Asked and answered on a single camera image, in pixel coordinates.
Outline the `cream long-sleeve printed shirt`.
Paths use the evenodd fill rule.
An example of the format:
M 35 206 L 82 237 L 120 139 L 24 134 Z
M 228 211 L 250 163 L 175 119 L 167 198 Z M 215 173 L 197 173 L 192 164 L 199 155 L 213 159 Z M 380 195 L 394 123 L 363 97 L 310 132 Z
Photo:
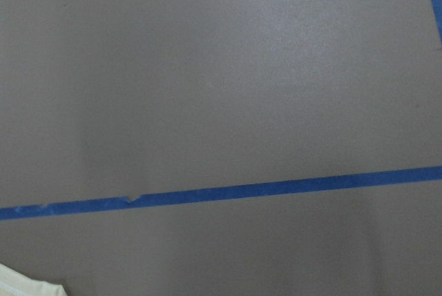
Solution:
M 67 296 L 67 293 L 62 285 L 31 279 L 2 264 L 1 295 Z

